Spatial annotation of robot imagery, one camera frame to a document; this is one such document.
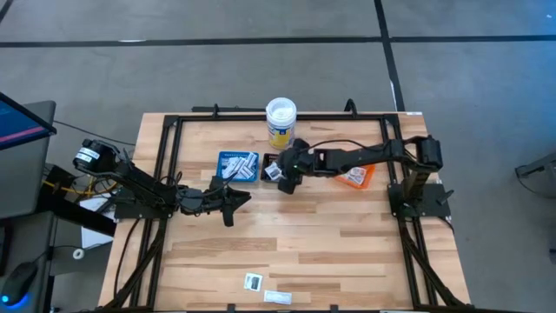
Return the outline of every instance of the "metal bracket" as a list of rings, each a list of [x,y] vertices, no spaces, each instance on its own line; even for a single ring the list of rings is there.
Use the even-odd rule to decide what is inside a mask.
[[[421,200],[414,206],[406,202],[403,186],[400,183],[388,185],[388,199],[393,216],[451,216],[450,206],[446,201],[446,191],[441,183],[427,183],[423,188]]]
[[[175,124],[179,118],[179,116],[164,116],[164,123],[162,123],[162,125],[163,127],[170,127]]]
[[[215,106],[212,110],[212,118],[213,119],[218,118],[218,112],[220,112],[220,108],[218,107],[218,103],[215,103]]]
[[[355,102],[351,98],[347,100],[346,107],[344,108],[344,112],[351,112],[351,117],[353,117],[354,119],[359,117],[359,113],[357,113],[357,107],[355,106]]]
[[[385,114],[384,119],[394,127],[400,126],[400,117],[397,114]]]

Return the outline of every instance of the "wooden tabletop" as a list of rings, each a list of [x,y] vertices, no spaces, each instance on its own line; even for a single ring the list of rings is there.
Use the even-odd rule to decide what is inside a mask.
[[[137,139],[134,162],[151,175],[163,117],[145,114]],[[404,137],[427,134],[422,115],[400,113],[400,126]],[[374,121],[297,122],[296,135],[309,143],[342,138],[365,145],[382,142],[379,124]],[[173,136],[170,132],[169,143]],[[220,151],[254,150],[261,157],[278,153],[268,145],[266,122],[186,122],[180,147],[176,169],[183,173],[180,183],[203,190],[215,174]],[[323,148],[356,147],[334,143]],[[411,308],[397,222],[390,215],[387,199],[388,182],[383,163],[376,166],[367,190],[316,177],[303,177],[293,195],[260,180],[231,183],[253,197],[236,211],[234,227],[225,227],[219,213],[199,217],[175,214],[169,220],[156,309],[225,310],[228,303],[235,303],[238,310],[327,310],[330,304],[344,310]],[[421,221],[431,265],[444,284],[468,302],[452,231],[438,218]],[[116,267],[132,223],[123,221],[117,226],[99,305],[113,297]],[[120,288],[136,266],[141,234],[142,222],[130,239]],[[426,303],[422,274],[419,266],[415,268],[420,296]],[[261,292],[243,288],[248,272],[263,275]],[[148,281],[143,281],[140,303],[145,303]],[[290,292],[293,303],[264,303],[264,290]]]

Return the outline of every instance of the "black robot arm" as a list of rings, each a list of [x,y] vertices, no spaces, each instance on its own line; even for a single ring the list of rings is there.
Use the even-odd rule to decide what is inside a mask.
[[[407,151],[406,145],[410,143],[415,144],[417,156]],[[338,176],[353,167],[387,161],[405,164],[415,173],[414,179],[418,179],[420,183],[424,183],[430,173],[442,168],[440,143],[431,136],[412,137],[407,140],[391,139],[384,144],[351,151],[314,149],[313,153],[309,153],[309,150],[315,146],[309,146],[307,142],[295,139],[293,146],[278,156],[277,165],[284,176],[278,183],[279,190],[293,194],[296,184],[300,182],[299,176]]]
[[[234,211],[251,199],[248,192],[231,189],[228,181],[218,176],[212,177],[205,191],[179,185],[181,174],[167,177],[170,184],[161,183],[139,170],[125,151],[121,154],[116,146],[101,140],[85,139],[73,164],[83,173],[118,182],[142,205],[164,213],[179,209],[185,215],[199,216],[219,210],[228,227],[234,225]]]

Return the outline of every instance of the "black metal frame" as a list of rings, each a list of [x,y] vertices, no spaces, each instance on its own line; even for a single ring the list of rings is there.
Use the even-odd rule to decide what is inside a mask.
[[[174,116],[168,115],[164,117],[164,122],[162,126],[162,134],[161,134],[161,141],[159,145],[158,155],[156,158],[156,169],[155,169],[155,177],[160,178],[162,173],[162,163],[164,161],[164,153],[166,151],[168,145],[168,136],[170,129],[175,127],[175,135],[174,140],[172,143],[172,150],[170,152],[170,159],[169,159],[169,169],[168,175],[173,176],[175,174],[175,166],[177,164],[178,155],[180,152],[180,140],[182,138],[182,126],[183,123],[186,122],[209,122],[209,121],[221,121],[221,122],[228,122],[228,121],[265,121],[266,116],[264,114],[251,114],[251,115],[244,115],[244,114],[228,114],[222,115],[219,114],[221,111],[217,105],[213,108],[212,114],[207,115],[200,115],[200,116]],[[382,140],[387,141],[389,139],[388,135],[388,124],[390,124],[394,129],[394,138],[401,139],[401,128],[400,128],[400,119],[398,114],[360,114],[357,112],[355,104],[351,99],[347,102],[345,111],[347,113],[338,113],[338,114],[298,114],[297,120],[298,121],[376,121],[379,123],[381,127],[381,134]],[[396,170],[394,168],[393,162],[387,163],[388,167],[388,175],[390,177],[390,185],[397,184],[398,179],[396,175]],[[406,167],[402,167],[402,173],[404,177],[409,175],[409,170]],[[425,245],[425,239],[423,236],[422,226],[420,224],[420,218],[418,216],[412,217],[411,224],[414,226],[414,234],[416,242],[411,238],[409,234],[409,230],[407,228],[407,221],[406,216],[401,214],[394,214],[393,216],[396,218],[398,222],[398,229],[400,231],[400,240],[402,244],[404,262],[406,265],[407,271],[407,281],[409,285],[409,292],[412,298],[412,304],[414,306],[414,310],[428,310],[428,311],[484,311],[484,312],[495,312],[495,310],[477,310],[473,306],[466,305],[459,301],[451,292],[450,290],[442,283],[440,278],[436,275],[432,267],[428,263],[428,256],[427,256],[427,247]],[[140,253],[138,257],[138,266],[141,268],[145,268],[147,264],[150,262],[150,259],[153,260],[153,270],[150,277],[149,282],[149,293],[147,298],[146,307],[154,309],[155,306],[155,299],[156,299],[156,291],[158,287],[158,278],[160,274],[160,265],[162,261],[162,246],[164,241],[164,233],[166,231],[168,219],[162,219],[159,222],[158,233],[156,235],[156,239],[153,244],[159,245],[159,249],[153,253],[147,253],[147,251],[153,250],[153,246],[151,245],[150,249],[147,249],[150,232],[152,230],[152,223],[153,221],[147,219],[145,221],[145,226],[143,228],[142,233],[142,241],[140,247]],[[419,296],[419,287],[417,285],[417,279],[415,275],[414,263],[413,259],[419,264],[422,268],[425,283],[427,287],[427,297],[428,297],[428,304],[422,304],[420,301]],[[130,300],[130,307],[137,307],[138,305],[138,298],[139,298],[139,289],[141,288],[141,276],[135,276],[135,287],[132,291],[132,296]],[[438,306],[438,300],[436,298],[436,294],[440,295],[444,303],[447,304],[447,307]],[[122,309],[114,308],[111,310],[121,311]],[[230,304],[228,307],[228,312],[235,312],[235,306]],[[199,311],[203,313],[208,312],[225,312],[226,310],[222,311]],[[330,311],[339,311],[337,306],[332,305]],[[303,310],[300,312],[324,312],[318,310]]]

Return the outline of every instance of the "monitor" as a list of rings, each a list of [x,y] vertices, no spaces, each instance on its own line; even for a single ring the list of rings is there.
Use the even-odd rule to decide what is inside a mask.
[[[0,92],[0,150],[56,134],[56,129]]]

